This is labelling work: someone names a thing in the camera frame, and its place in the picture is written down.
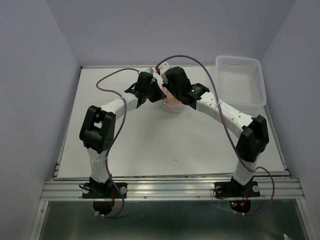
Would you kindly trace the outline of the beige bra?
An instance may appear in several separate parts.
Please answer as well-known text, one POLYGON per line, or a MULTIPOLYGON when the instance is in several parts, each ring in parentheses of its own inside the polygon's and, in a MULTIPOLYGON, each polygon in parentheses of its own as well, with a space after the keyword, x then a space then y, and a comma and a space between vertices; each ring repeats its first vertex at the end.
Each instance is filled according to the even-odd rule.
POLYGON ((181 102, 177 100, 170 92, 167 92, 165 103, 169 105, 179 105, 181 102))

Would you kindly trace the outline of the white mesh laundry bag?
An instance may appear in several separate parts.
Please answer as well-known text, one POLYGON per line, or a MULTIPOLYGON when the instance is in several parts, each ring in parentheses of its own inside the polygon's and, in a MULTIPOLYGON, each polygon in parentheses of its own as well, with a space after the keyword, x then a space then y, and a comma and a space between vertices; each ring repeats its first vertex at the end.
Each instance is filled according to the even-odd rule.
POLYGON ((171 113, 182 113, 185 109, 185 106, 180 103, 180 104, 175 104, 175 105, 172 105, 172 104, 167 104, 165 102, 166 98, 164 98, 162 100, 162 105, 163 107, 168 111, 168 112, 171 112, 171 113))

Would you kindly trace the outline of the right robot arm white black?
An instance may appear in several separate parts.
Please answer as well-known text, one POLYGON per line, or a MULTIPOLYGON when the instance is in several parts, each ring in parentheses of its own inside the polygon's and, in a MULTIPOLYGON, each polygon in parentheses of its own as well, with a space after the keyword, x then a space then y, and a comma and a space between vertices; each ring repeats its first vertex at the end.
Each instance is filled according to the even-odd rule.
POLYGON ((253 117, 245 114, 217 100, 206 86, 191 84, 181 67, 166 64, 158 66, 156 71, 163 80, 163 87, 178 101, 218 121, 227 133, 232 132, 238 138, 235 146, 238 163, 231 178, 230 189, 233 194, 242 195, 248 190, 258 158, 269 143, 266 119, 261 115, 253 117))

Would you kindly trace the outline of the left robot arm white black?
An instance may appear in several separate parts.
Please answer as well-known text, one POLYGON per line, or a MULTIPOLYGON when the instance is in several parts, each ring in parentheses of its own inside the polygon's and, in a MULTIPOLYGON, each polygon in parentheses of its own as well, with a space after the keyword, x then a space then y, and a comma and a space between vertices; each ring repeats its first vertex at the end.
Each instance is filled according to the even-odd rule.
POLYGON ((102 106, 90 106, 80 129, 79 138, 86 148, 91 174, 89 182, 81 185, 83 193, 104 198, 114 189, 106 168, 107 153, 116 140, 115 128, 119 118, 126 119, 129 111, 139 108, 146 101, 152 103, 165 98, 154 77, 152 68, 138 72, 137 81, 119 94, 119 98, 102 106))

